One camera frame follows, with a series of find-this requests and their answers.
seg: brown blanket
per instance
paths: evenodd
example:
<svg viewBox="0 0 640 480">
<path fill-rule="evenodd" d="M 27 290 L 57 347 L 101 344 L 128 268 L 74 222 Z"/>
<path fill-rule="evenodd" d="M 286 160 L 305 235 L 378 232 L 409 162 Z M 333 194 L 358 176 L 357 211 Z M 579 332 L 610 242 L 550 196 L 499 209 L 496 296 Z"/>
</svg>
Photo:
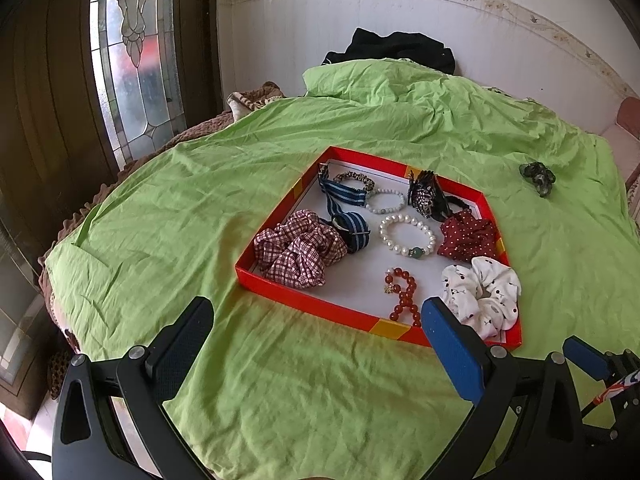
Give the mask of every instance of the brown blanket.
<svg viewBox="0 0 640 480">
<path fill-rule="evenodd" d="M 232 102 L 233 106 L 237 109 L 237 107 L 245 108 L 244 114 L 248 114 L 258 108 L 262 108 L 265 104 L 273 101 L 274 99 L 284 97 L 284 94 L 280 91 L 280 88 L 276 83 L 271 81 L 267 81 L 260 88 L 255 89 L 250 92 L 234 92 L 229 96 L 228 102 Z M 204 137 L 210 134 L 215 134 L 220 130 L 223 130 L 230 124 L 234 122 L 234 117 L 230 110 L 226 110 L 222 112 L 217 117 L 210 119 L 209 121 L 205 121 L 203 123 L 194 126 L 193 128 L 189 128 L 185 130 L 183 133 L 175 136 L 173 139 L 169 140 L 162 148 L 157 150 L 156 152 L 150 153 L 149 155 L 145 155 L 138 160 L 128 163 L 123 170 L 118 173 L 118 179 L 114 184 L 107 186 L 106 184 L 102 184 L 100 186 L 100 191 L 94 196 L 94 199 L 91 203 L 84 204 L 84 208 L 82 208 L 78 213 L 74 213 L 73 218 L 69 220 L 65 220 L 62 224 L 62 229 L 58 232 L 58 239 L 55 240 L 49 250 L 38 258 L 38 262 L 42 266 L 42 273 L 38 279 L 40 283 L 40 288 L 42 289 L 42 293 L 45 298 L 45 304 L 47 306 L 47 311 L 53 319 L 53 322 L 57 325 L 59 323 L 56 320 L 56 316 L 53 313 L 52 304 L 53 304 L 53 290 L 51 287 L 51 282 L 49 280 L 49 273 L 44 265 L 44 261 L 49 256 L 49 253 L 53 250 L 56 243 L 61 242 L 67 236 L 69 236 L 76 227 L 78 227 L 89 214 L 89 211 L 93 209 L 98 204 L 104 202 L 104 200 L 110 195 L 110 193 L 116 189 L 120 184 L 124 182 L 124 180 L 136 171 L 138 168 L 144 166 L 148 161 L 156 156 L 164 153 L 166 150 L 171 149 L 176 144 L 180 142 L 186 142 L 187 140 L 199 139 L 200 137 Z M 77 348 L 77 344 L 73 341 L 74 336 L 71 333 L 68 333 L 68 330 L 65 331 L 65 335 L 69 340 L 69 343 Z"/>
</svg>

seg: floor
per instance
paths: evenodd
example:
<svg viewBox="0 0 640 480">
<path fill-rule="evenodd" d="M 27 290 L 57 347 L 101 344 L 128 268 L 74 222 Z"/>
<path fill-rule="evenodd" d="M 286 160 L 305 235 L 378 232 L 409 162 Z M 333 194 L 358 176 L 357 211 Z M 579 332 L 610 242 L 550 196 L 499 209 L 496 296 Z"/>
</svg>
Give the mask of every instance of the floor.
<svg viewBox="0 0 640 480">
<path fill-rule="evenodd" d="M 150 473 L 160 476 L 155 465 L 151 461 L 148 452 L 133 421 L 121 399 L 113 399 L 118 420 L 126 436 L 129 447 L 133 452 L 138 465 Z M 33 420 L 27 420 L 20 415 L 7 410 L 0 404 L 0 420 L 2 420 L 14 438 L 20 449 L 27 451 L 37 451 L 51 456 L 51 443 L 53 435 L 53 425 L 58 411 L 58 401 L 52 400 L 49 394 L 45 397 L 38 414 Z M 46 462 L 31 462 L 33 468 L 42 476 L 44 480 L 51 480 L 51 464 Z"/>
</svg>

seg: green bed sheet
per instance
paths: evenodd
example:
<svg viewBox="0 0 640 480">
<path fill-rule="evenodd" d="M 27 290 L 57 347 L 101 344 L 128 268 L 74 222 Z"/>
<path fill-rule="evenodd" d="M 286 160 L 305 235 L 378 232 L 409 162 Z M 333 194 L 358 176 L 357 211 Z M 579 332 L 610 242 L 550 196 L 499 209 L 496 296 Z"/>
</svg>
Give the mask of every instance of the green bed sheet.
<svg viewBox="0 0 640 480">
<path fill-rule="evenodd" d="M 418 479 L 470 407 L 431 349 L 238 285 L 238 256 L 330 145 L 484 192 L 522 282 L 516 355 L 543 358 L 571 334 L 603 350 L 640 349 L 640 243 L 603 139 L 535 102 L 410 62 L 358 60 L 304 77 L 306 96 L 137 170 L 46 261 L 93 360 L 148 344 L 193 296 L 213 302 L 214 329 L 166 403 L 207 467 L 225 480 Z M 532 160 L 556 174 L 546 199 L 518 174 Z M 600 391 L 573 372 L 583 403 Z M 606 422 L 608 410 L 588 420 Z"/>
</svg>

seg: green bead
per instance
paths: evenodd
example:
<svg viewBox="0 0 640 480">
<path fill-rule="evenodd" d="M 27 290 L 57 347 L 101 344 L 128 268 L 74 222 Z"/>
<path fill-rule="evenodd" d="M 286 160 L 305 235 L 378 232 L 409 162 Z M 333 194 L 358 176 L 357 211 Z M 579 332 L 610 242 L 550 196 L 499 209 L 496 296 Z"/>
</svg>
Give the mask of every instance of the green bead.
<svg viewBox="0 0 640 480">
<path fill-rule="evenodd" d="M 414 247 L 409 249 L 409 256 L 418 260 L 424 254 L 424 249 L 420 247 Z"/>
</svg>

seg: red bead bracelet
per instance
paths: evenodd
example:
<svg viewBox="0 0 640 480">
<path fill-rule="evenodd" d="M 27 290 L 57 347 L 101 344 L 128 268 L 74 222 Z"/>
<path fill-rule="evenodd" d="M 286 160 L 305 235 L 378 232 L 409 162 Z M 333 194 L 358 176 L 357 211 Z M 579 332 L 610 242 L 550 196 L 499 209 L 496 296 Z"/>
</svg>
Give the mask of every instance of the red bead bracelet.
<svg viewBox="0 0 640 480">
<path fill-rule="evenodd" d="M 400 285 L 394 283 L 394 277 L 396 276 L 406 281 L 406 290 L 402 291 Z M 417 287 L 415 278 L 409 274 L 408 270 L 402 270 L 400 267 L 396 267 L 395 269 L 386 270 L 385 283 L 385 292 L 387 294 L 395 293 L 399 298 L 398 304 L 394 307 L 394 311 L 389 314 L 389 319 L 398 321 L 402 311 L 408 308 L 414 318 L 413 326 L 420 328 L 422 326 L 420 312 L 418 312 L 418 306 L 414 304 L 414 292 Z"/>
</svg>

